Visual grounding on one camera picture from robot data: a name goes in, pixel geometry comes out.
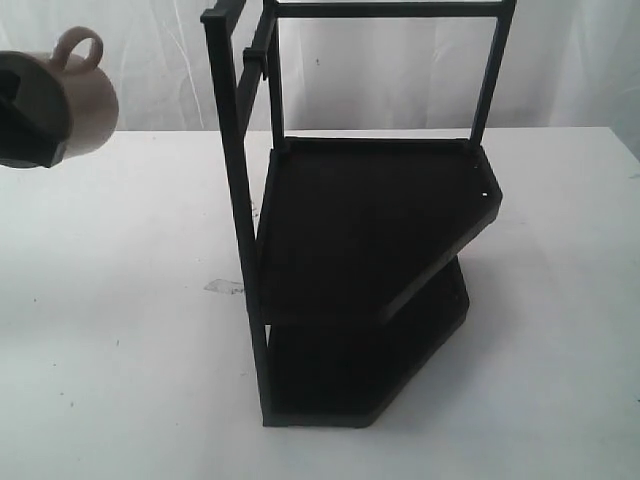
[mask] white surface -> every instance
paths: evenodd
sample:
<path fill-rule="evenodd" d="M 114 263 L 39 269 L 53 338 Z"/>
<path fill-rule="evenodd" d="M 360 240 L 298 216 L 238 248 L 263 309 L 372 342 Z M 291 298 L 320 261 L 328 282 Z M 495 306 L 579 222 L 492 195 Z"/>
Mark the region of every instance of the white surface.
<path fill-rule="evenodd" d="M 0 49 L 50 51 L 68 27 L 105 40 L 123 130 L 217 128 L 202 11 L 215 0 L 0 0 Z M 247 0 L 236 64 L 262 0 Z M 490 126 L 610 126 L 640 158 L 640 2 L 519 0 Z M 285 19 L 288 128 L 471 125 L 489 19 Z M 267 89 L 251 129 L 269 128 Z"/>
<path fill-rule="evenodd" d="M 637 479 L 640 165 L 606 129 L 485 147 L 467 321 L 360 431 L 260 426 L 243 297 L 205 290 L 241 278 L 217 133 L 2 169 L 0 478 Z"/>

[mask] mug handle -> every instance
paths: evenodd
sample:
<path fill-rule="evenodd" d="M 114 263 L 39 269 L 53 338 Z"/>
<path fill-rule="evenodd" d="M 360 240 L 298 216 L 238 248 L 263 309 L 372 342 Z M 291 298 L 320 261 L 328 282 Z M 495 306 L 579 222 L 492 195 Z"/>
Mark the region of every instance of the mug handle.
<path fill-rule="evenodd" d="M 66 68 L 71 52 L 80 42 L 87 39 L 92 40 L 89 55 L 81 63 Z M 100 60 L 102 60 L 103 50 L 104 44 L 100 35 L 90 28 L 73 27 L 64 32 L 58 40 L 58 44 L 51 54 L 49 64 L 60 71 L 66 69 L 68 73 L 87 73 L 98 67 Z"/>

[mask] white table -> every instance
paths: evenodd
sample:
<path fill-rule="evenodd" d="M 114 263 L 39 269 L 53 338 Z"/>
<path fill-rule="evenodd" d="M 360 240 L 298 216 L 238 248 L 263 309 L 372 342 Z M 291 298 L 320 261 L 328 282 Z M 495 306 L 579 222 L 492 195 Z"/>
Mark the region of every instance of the white table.
<path fill-rule="evenodd" d="M 241 280 L 217 133 L 1 169 L 0 478 L 639 478 L 640 163 L 608 129 L 484 145 L 467 321 L 365 430 L 261 427 L 243 297 L 204 289 Z"/>

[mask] shelf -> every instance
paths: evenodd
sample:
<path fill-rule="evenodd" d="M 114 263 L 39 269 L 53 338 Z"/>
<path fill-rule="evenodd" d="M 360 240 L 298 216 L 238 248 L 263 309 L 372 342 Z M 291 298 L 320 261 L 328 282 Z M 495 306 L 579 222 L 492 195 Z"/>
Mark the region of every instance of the shelf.
<path fill-rule="evenodd" d="M 272 327 L 267 426 L 366 427 L 462 324 L 457 258 L 383 327 Z"/>
<path fill-rule="evenodd" d="M 259 229 L 265 324 L 386 324 L 502 200 L 484 151 L 468 140 L 286 145 L 272 154 Z"/>

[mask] white backdrop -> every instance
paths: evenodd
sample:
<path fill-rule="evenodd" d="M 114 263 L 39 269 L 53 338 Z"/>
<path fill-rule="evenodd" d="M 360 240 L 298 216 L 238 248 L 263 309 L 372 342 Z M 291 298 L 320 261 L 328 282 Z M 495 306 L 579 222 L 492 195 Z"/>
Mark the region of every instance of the white backdrop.
<path fill-rule="evenodd" d="M 98 31 L 119 128 L 217 128 L 199 23 L 214 0 L 0 0 L 0 49 L 50 50 L 73 25 Z M 247 0 L 241 65 L 261 0 Z M 470 126 L 488 19 L 283 20 L 291 129 Z M 266 88 L 250 124 L 269 128 Z M 519 0 L 490 126 L 610 126 L 640 156 L 640 1 Z"/>

